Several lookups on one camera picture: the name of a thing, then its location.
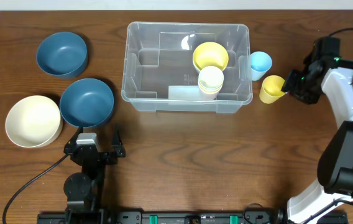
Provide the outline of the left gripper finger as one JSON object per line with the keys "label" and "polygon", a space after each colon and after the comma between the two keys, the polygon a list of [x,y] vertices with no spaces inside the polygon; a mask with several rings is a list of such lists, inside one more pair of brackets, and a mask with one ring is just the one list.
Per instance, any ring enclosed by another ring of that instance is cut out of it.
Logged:
{"label": "left gripper finger", "polygon": [[124,152],[124,145],[119,135],[119,128],[117,126],[114,127],[111,146],[114,152]]}
{"label": "left gripper finger", "polygon": [[76,140],[78,139],[79,134],[83,133],[83,127],[80,126],[77,131],[75,132],[75,134],[71,137],[71,139],[69,140],[69,145],[71,146],[75,146],[76,145]]}

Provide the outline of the yellow cup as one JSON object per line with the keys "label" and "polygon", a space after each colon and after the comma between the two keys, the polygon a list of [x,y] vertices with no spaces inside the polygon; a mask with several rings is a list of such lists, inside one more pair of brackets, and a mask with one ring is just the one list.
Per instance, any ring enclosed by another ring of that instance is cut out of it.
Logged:
{"label": "yellow cup", "polygon": [[203,85],[198,85],[198,86],[199,86],[200,91],[203,92],[204,94],[207,94],[207,95],[218,94],[222,88],[222,85],[218,86],[217,88],[206,88]]}
{"label": "yellow cup", "polygon": [[282,87],[285,83],[284,78],[278,75],[270,75],[266,77],[263,82],[259,93],[260,100],[265,104],[272,104],[279,98],[286,95],[286,92],[282,91]]}

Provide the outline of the cream cup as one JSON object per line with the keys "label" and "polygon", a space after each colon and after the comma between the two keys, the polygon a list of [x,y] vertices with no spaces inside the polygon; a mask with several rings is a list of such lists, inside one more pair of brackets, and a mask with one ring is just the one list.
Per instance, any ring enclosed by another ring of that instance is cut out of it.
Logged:
{"label": "cream cup", "polygon": [[215,66],[204,67],[198,76],[198,83],[205,90],[215,90],[220,88],[224,83],[224,74],[220,68]]}

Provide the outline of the yellow small bowl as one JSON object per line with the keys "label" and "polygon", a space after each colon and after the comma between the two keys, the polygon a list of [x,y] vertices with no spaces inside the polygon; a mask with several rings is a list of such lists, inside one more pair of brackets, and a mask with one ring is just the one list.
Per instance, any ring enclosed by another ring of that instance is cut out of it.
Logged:
{"label": "yellow small bowl", "polygon": [[224,71],[229,63],[229,55],[221,44],[205,42],[195,48],[192,61],[198,73],[208,66],[215,66]]}

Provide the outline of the pink cup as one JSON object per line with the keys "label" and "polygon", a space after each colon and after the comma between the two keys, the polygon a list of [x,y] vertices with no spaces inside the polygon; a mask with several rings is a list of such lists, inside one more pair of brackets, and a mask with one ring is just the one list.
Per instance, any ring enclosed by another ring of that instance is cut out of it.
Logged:
{"label": "pink cup", "polygon": [[218,93],[219,93],[218,91],[206,92],[206,91],[199,90],[199,97],[201,100],[214,100],[216,99]]}

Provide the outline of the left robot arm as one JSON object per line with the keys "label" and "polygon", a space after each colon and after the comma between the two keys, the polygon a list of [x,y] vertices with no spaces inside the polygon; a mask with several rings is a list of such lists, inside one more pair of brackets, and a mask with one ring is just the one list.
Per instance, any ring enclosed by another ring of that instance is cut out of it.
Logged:
{"label": "left robot arm", "polygon": [[126,156],[119,131],[115,130],[109,151],[100,149],[97,134],[84,133],[82,127],[65,144],[63,152],[81,166],[81,172],[70,175],[64,183],[67,206],[63,223],[106,224],[110,221],[108,211],[101,207],[101,199],[106,166],[116,165],[118,158]]}

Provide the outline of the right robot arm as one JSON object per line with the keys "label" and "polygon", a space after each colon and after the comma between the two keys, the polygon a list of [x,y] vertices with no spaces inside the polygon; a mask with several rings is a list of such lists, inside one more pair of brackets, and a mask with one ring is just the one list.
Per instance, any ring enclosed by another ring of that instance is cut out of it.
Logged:
{"label": "right robot arm", "polygon": [[342,204],[353,206],[353,61],[327,55],[304,64],[303,71],[290,72],[282,90],[307,104],[325,94],[337,132],[319,159],[316,180],[288,200],[279,223],[318,223]]}

